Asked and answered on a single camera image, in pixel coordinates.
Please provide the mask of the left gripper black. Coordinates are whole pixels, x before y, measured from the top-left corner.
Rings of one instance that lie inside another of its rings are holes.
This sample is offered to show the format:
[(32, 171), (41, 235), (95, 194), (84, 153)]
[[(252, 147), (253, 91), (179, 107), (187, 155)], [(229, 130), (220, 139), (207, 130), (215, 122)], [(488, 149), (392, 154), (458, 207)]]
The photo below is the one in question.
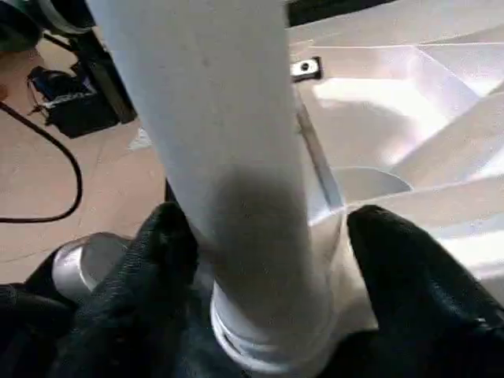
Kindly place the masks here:
[(321, 80), (322, 77), (323, 67), (320, 57), (311, 57), (291, 63), (291, 80), (293, 82)]

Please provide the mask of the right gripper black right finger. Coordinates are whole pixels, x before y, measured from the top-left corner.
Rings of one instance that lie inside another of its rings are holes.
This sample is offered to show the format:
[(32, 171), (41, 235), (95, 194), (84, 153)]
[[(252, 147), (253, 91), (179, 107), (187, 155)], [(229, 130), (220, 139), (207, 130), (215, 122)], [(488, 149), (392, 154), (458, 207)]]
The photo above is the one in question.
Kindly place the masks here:
[(427, 231), (376, 205), (346, 219), (380, 333), (410, 377), (501, 377), (503, 306)]

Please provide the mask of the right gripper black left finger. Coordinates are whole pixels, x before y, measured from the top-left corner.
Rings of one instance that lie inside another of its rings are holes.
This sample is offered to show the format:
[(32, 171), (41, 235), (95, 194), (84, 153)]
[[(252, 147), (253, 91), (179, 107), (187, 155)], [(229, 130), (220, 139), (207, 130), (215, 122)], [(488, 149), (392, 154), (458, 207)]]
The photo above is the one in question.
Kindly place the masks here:
[(76, 311), (52, 377), (234, 377), (195, 287), (198, 245), (181, 208), (159, 205)]

